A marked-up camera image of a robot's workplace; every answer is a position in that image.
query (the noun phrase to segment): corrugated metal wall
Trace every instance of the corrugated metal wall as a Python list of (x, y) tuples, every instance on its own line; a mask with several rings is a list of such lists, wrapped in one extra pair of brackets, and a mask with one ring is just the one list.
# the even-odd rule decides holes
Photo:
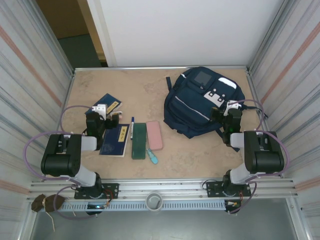
[[(0, 1), (0, 239), (17, 237), (31, 181), (22, 159), (32, 136), (56, 130), (72, 69), (33, 1)], [(48, 138), (28, 158), (36, 170)]]
[(267, 124), (290, 151), (299, 203), (320, 239), (320, 1), (289, 1), (267, 49), (251, 68)]

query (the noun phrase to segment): beige tabletop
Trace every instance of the beige tabletop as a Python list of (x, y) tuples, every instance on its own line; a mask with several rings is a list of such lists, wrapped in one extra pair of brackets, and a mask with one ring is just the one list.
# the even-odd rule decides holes
[[(126, 69), (77, 71), (67, 106), (92, 106), (109, 93), (122, 101), (120, 123), (157, 120), (160, 123), (163, 149), (155, 151), (158, 164), (148, 155), (144, 160), (131, 158), (132, 141), (128, 139), (124, 157), (99, 155), (99, 151), (83, 152), (81, 163), (104, 179), (152, 178), (213, 178), (222, 177), (227, 170), (242, 163), (239, 152), (223, 144), (216, 132), (188, 139), (166, 125), (164, 101), (168, 94), (166, 77), (172, 84), (185, 69)], [(216, 72), (236, 81), (247, 99), (252, 94), (243, 69), (215, 69)], [(82, 133), (86, 128), (85, 109), (72, 108), (63, 117), (65, 131)], [(253, 130), (259, 119), (255, 110), (243, 111), (242, 130)]]

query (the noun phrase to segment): pen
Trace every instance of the pen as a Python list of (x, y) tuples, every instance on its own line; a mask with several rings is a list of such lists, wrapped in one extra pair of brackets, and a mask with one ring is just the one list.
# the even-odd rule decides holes
[(131, 132), (130, 132), (130, 139), (131, 140), (134, 137), (134, 123), (135, 123), (135, 117), (133, 116), (131, 118)]

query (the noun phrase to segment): navy blue backpack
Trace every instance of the navy blue backpack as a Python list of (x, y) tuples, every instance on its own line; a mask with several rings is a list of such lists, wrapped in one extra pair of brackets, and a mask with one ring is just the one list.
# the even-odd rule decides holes
[[(166, 81), (169, 94), (164, 101), (164, 122), (189, 139), (212, 131), (222, 137), (222, 125), (211, 120), (211, 109), (223, 110), (227, 101), (245, 99), (236, 82), (203, 66), (182, 73), (173, 87), (170, 77)], [(256, 108), (241, 105), (242, 110)]]

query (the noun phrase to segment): blue book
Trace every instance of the blue book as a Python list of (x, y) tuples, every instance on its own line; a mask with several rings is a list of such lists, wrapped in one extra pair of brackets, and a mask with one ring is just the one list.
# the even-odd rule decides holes
[(115, 128), (105, 130), (100, 155), (124, 157), (130, 124), (118, 124)]
[[(115, 97), (111, 96), (109, 93), (104, 95), (99, 101), (97, 101), (93, 106), (98, 106), (98, 104), (106, 104), (106, 115), (108, 116), (112, 111), (116, 111), (118, 108), (121, 107), (122, 102), (116, 99)], [(85, 114), (91, 113), (91, 108), (85, 112)]]

